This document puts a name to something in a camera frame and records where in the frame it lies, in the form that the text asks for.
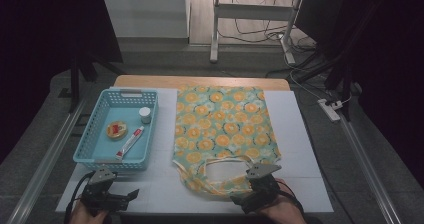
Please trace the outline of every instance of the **small white container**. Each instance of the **small white container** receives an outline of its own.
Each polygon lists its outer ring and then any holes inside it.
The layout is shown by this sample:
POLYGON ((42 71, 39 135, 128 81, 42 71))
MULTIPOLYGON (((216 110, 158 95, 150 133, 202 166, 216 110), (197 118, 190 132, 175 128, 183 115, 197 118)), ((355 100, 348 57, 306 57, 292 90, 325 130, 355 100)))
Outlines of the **small white container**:
POLYGON ((152 116, 151 113, 152 111, 150 110, 150 108, 148 107, 142 107, 140 108, 140 111, 138 112, 141 116, 141 122, 144 124, 149 124, 150 121, 152 120, 152 116))

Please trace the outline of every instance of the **human hand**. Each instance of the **human hand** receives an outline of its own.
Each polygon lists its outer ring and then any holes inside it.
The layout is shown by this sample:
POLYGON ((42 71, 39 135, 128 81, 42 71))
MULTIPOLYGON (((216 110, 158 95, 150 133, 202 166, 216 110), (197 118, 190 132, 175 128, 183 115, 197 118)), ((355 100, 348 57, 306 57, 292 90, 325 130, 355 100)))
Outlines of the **human hand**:
POLYGON ((69 224, 102 224, 107 214, 107 211, 100 211, 93 217, 87 207, 78 200, 72 211, 69 224))
MULTIPOLYGON (((283 179, 275 178, 275 180, 285 184, 283 179)), ((278 183, 280 190, 293 195, 290 189, 281 183, 278 183)), ((299 208, 289 198, 281 195, 278 195, 273 203, 258 210, 257 213, 269 217, 278 224, 306 224, 299 208)))

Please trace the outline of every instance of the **white tabletop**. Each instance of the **white tabletop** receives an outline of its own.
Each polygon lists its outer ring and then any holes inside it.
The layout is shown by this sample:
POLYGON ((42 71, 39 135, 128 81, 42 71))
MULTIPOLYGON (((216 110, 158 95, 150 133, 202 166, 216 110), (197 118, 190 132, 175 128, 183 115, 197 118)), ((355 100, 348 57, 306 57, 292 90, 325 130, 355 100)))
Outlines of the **white tabletop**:
MULTIPOLYGON (((156 90, 159 110, 149 166, 146 171, 137 174, 118 173, 109 192, 127 195, 140 189, 138 197, 128 205, 128 214, 243 214, 240 206, 229 198, 194 193, 181 183, 177 167, 172 162, 177 90, 156 90)), ((281 160, 276 163, 282 169, 274 172, 273 176, 287 182, 305 212, 333 212, 294 93, 264 92, 282 154, 281 160)), ((88 172, 90 170, 77 164, 56 208, 57 212, 65 211, 78 181, 88 172)))

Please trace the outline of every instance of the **basket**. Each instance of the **basket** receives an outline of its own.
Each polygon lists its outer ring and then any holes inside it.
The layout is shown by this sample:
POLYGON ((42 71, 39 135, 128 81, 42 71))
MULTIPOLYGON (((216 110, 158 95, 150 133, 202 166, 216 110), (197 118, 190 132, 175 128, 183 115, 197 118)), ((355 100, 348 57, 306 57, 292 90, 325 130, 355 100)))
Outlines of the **basket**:
POLYGON ((103 90, 74 153, 74 161, 91 170, 100 167, 107 167, 111 171, 118 172, 145 170, 149 160, 157 113, 158 95, 154 90, 103 90), (124 158, 117 160, 116 153, 132 133, 142 125, 138 113, 142 107, 151 109, 151 122, 143 124, 143 134, 124 158), (117 120, 126 123, 128 133, 121 140, 112 140, 106 135, 106 128, 109 123, 117 120))

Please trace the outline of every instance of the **power strip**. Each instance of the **power strip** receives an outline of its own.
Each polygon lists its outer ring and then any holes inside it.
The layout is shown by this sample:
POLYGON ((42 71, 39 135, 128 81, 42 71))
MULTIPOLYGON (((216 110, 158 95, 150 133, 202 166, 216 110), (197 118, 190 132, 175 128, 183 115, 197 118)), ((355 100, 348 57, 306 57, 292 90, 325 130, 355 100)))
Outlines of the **power strip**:
POLYGON ((318 100, 318 104, 321 106, 325 114, 327 114, 327 116, 330 118, 332 122, 340 121, 339 114, 337 114, 336 111, 334 111, 334 109, 330 105, 329 106, 325 105, 326 102, 327 100, 325 99, 318 100))

